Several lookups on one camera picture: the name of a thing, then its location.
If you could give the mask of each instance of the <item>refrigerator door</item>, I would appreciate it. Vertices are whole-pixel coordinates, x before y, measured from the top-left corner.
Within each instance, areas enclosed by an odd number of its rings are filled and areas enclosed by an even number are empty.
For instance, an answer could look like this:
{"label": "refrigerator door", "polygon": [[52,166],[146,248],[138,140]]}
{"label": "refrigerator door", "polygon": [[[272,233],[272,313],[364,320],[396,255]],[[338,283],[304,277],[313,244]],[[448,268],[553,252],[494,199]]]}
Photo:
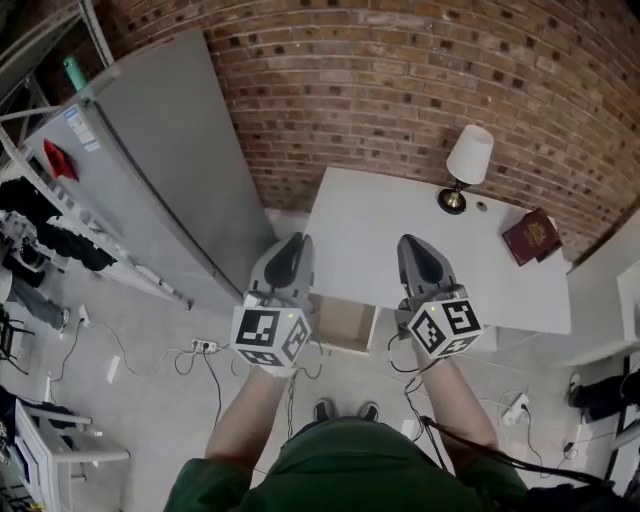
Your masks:
{"label": "refrigerator door", "polygon": [[96,93],[140,176],[231,285],[244,293],[275,235],[258,198],[199,29],[135,55]]}
{"label": "refrigerator door", "polygon": [[[86,127],[81,136],[73,129],[78,123]],[[36,159],[49,169],[45,139],[65,152],[78,176],[78,182],[58,181],[119,245],[193,299],[195,307],[231,311],[240,295],[216,279],[217,270],[140,177],[94,104],[71,106],[28,139]]]}

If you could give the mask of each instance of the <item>gray floor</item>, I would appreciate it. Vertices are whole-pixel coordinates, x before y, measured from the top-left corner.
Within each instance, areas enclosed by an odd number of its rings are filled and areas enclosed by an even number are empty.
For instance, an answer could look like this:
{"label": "gray floor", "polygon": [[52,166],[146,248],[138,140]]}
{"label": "gray floor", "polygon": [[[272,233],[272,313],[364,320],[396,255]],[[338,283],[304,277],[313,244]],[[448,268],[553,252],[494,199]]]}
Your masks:
{"label": "gray floor", "polygon": [[[0,372],[0,382],[21,395],[42,399],[47,377],[59,377],[62,360],[74,341],[77,307],[81,303],[87,306],[94,322],[104,323],[118,334],[130,366],[141,374],[152,372],[168,349],[188,350],[194,337],[223,345],[228,341],[228,316],[185,311],[161,298],[98,278],[78,267],[73,267],[64,277],[53,276],[45,289],[57,301],[72,307],[74,313],[62,339],[40,322],[29,320],[30,327],[37,333],[30,357],[31,375],[19,375],[6,363]],[[381,421],[398,430],[403,426],[415,428],[415,422],[411,423],[414,417],[402,393],[408,379],[390,368],[386,343],[377,341],[369,357],[336,351],[325,353],[319,379],[311,381],[303,375],[297,379],[294,430],[311,420],[313,404],[324,396],[333,397],[342,414],[352,414],[365,400],[373,399],[380,405]],[[394,359],[398,358],[398,364],[411,364],[408,347],[396,350],[398,353],[394,353]],[[504,403],[510,403],[518,391],[527,391],[533,415],[531,444],[545,465],[557,466],[563,460],[561,448],[568,440],[575,440],[576,436],[578,440],[590,439],[613,430],[612,420],[579,429],[578,414],[564,404],[572,369],[553,368],[544,361],[544,357],[535,354],[533,343],[492,356],[482,353],[469,355],[481,360],[459,357],[458,364],[496,424],[498,413],[505,410],[497,402],[502,399]],[[76,509],[113,511],[120,507],[136,512],[162,510],[182,464],[190,457],[202,454],[218,407],[215,382],[202,356],[195,358],[188,376],[178,375],[173,367],[175,353],[172,353],[155,373],[146,378],[129,373],[121,361],[113,382],[109,383],[107,374],[114,356],[121,357],[121,353],[108,329],[102,326],[82,327],[78,345],[67,362],[64,379],[53,386],[58,403],[91,416],[96,428],[131,453],[131,460],[127,463],[101,464],[98,468],[87,469],[87,483],[74,484],[79,505]],[[183,371],[189,367],[190,359],[182,356],[178,360]],[[235,376],[231,371],[230,352],[221,352],[212,361],[221,382],[224,408],[235,396],[248,368],[236,360],[233,369],[238,376]],[[307,346],[300,363],[313,373],[320,362],[317,346]],[[608,376],[615,367],[616,363],[605,361],[589,368],[587,380]],[[416,393],[414,397],[418,410],[431,412],[426,395]],[[527,445],[527,421],[499,428],[501,445],[507,453],[539,462]],[[254,484],[264,477],[262,473],[268,471],[277,457],[286,433],[283,399],[273,435],[254,474]],[[577,458],[563,462],[562,467],[603,474],[610,441],[609,437],[604,437],[576,445]],[[433,454],[426,436],[418,444]],[[554,477],[541,478],[531,473],[523,474],[523,478],[532,486],[548,486],[558,481]],[[116,500],[119,495],[121,503]]]}

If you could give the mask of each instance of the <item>chair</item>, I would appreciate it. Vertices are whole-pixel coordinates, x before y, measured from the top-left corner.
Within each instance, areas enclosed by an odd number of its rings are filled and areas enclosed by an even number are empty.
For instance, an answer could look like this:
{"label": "chair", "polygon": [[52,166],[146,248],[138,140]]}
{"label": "chair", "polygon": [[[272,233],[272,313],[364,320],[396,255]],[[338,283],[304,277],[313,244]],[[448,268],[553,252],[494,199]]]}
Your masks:
{"label": "chair", "polygon": [[21,329],[19,327],[14,327],[13,323],[22,324],[24,327],[24,322],[22,320],[12,320],[9,317],[9,314],[4,310],[2,306],[0,306],[0,361],[8,361],[11,366],[13,366],[16,370],[24,375],[29,375],[29,372],[25,372],[22,368],[20,368],[16,363],[12,361],[15,359],[15,356],[11,355],[11,347],[13,345],[13,335],[17,332],[35,335],[33,331],[28,331],[27,329]]}
{"label": "chair", "polygon": [[[20,480],[33,500],[44,505],[47,512],[73,512],[71,483],[84,477],[72,476],[72,464],[125,460],[129,458],[129,452],[122,449],[78,450],[76,439],[86,436],[95,442],[96,438],[77,428],[66,428],[60,433],[49,420],[76,427],[91,423],[91,418],[33,409],[16,400],[15,445],[24,469]],[[74,438],[73,448],[65,441],[67,436]]]}

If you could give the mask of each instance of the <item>black shoe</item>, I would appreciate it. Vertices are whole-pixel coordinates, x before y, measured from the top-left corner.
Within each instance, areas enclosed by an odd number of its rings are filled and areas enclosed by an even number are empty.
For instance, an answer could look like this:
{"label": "black shoe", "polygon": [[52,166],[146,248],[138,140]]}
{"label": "black shoe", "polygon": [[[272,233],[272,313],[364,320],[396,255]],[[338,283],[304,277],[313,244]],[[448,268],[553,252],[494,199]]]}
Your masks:
{"label": "black shoe", "polygon": [[367,402],[358,411],[358,417],[366,421],[378,421],[380,409],[375,402]]}
{"label": "black shoe", "polygon": [[313,408],[314,421],[329,421],[336,417],[336,406],[330,398],[321,398]]}

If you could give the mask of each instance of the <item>red book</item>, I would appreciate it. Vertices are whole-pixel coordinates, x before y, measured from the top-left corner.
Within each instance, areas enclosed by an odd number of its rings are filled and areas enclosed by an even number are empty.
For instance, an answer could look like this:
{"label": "red book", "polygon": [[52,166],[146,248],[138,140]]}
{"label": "red book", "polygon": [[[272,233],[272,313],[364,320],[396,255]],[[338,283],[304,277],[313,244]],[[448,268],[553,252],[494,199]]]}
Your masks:
{"label": "red book", "polygon": [[556,228],[542,208],[527,213],[515,226],[502,233],[502,238],[519,266],[533,258],[544,261],[560,247]]}

